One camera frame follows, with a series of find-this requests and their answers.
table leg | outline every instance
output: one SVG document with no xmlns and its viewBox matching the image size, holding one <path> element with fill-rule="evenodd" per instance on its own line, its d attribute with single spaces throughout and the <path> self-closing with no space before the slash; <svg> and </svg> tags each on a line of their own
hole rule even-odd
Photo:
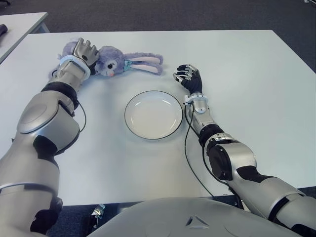
<svg viewBox="0 0 316 237">
<path fill-rule="evenodd" d="M 45 25 L 44 22 L 42 22 L 38 27 L 36 27 L 33 31 L 32 34 L 34 33 L 49 33 L 49 29 Z"/>
</svg>

stuffed bunny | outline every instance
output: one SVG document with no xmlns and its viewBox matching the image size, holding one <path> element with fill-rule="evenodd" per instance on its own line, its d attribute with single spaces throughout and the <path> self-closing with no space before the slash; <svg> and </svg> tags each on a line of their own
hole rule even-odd
<svg viewBox="0 0 316 237">
<path fill-rule="evenodd" d="M 71 55 L 77 41 L 67 43 L 58 59 Z M 103 46 L 99 49 L 100 58 L 95 65 L 95 74 L 112 77 L 127 70 L 139 69 L 156 75 L 161 75 L 163 57 L 151 53 L 129 53 L 123 54 L 119 49 L 112 46 Z M 50 77 L 54 75 L 57 68 L 50 72 Z"/>
</svg>

white plate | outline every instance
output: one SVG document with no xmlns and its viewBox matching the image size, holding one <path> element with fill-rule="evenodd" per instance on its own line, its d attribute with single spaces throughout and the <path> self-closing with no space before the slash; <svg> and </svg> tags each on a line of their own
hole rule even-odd
<svg viewBox="0 0 316 237">
<path fill-rule="evenodd" d="M 162 91 L 146 91 L 133 97 L 125 108 L 125 122 L 137 136 L 159 139 L 173 133 L 182 121 L 182 108 Z"/>
</svg>

bunny ear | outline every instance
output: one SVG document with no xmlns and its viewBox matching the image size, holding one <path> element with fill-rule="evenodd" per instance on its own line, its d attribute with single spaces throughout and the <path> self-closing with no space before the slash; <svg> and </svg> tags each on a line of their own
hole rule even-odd
<svg viewBox="0 0 316 237">
<path fill-rule="evenodd" d="M 124 55 L 126 60 L 162 64 L 163 57 L 159 54 L 152 53 L 128 53 Z"/>
<path fill-rule="evenodd" d="M 154 63 L 138 63 L 138 64 L 131 64 L 131 68 L 139 69 L 142 71 L 147 71 L 156 75 L 161 75 L 162 73 L 162 66 L 159 64 Z"/>
</svg>

silver robot arm segment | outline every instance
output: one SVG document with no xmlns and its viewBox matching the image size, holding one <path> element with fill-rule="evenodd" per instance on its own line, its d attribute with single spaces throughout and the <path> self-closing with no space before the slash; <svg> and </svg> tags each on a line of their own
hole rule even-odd
<svg viewBox="0 0 316 237">
<path fill-rule="evenodd" d="M 55 224 L 59 168 L 54 156 L 79 136 L 77 92 L 99 54 L 79 39 L 55 76 L 23 111 L 12 145 L 0 160 L 0 237 L 43 236 Z"/>
<path fill-rule="evenodd" d="M 261 175 L 253 152 L 211 117 L 199 71 L 192 65 L 181 65 L 177 70 L 173 76 L 191 94 L 186 102 L 194 105 L 193 128 L 209 157 L 212 173 L 226 181 L 252 213 L 302 236 L 316 234 L 316 199 L 279 178 Z"/>
</svg>

